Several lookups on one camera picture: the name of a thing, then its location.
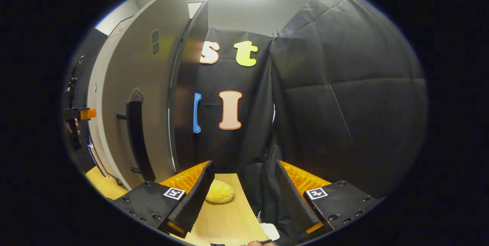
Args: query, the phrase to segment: yellow sponge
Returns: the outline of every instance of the yellow sponge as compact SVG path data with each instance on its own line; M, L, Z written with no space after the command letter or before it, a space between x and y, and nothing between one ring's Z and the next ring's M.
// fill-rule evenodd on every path
M214 180L207 193L206 200L213 203L226 203L233 199L234 190L225 182Z

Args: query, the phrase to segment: sponge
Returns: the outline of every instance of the sponge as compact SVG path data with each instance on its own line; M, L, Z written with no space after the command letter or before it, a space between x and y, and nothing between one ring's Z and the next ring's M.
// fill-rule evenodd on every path
M234 197L234 190L225 182L214 180L207 193L206 200L212 203L226 203Z

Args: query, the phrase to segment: finger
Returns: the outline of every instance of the finger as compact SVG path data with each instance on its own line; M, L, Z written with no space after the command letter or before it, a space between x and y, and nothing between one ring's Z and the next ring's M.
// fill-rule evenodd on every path
M66 124L66 128L68 129L68 131L69 131L70 133L73 133L73 131L71 130L70 123L65 122L65 124Z
M248 246L263 246L258 240L248 243Z

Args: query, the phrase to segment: person's hand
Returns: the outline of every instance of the person's hand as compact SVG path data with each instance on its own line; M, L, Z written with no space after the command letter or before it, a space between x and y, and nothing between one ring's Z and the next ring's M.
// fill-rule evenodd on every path
M276 246L276 244L273 242L269 242L269 243L263 245L259 241L252 241L252 242L248 243L248 246Z
M73 131L71 130L70 123L65 122L65 124L66 124L66 128L68 129L68 131L70 133L73 133ZM78 135L80 135L80 131L78 130L78 119L76 119L76 118L75 118L75 126L76 126L76 131L77 131Z

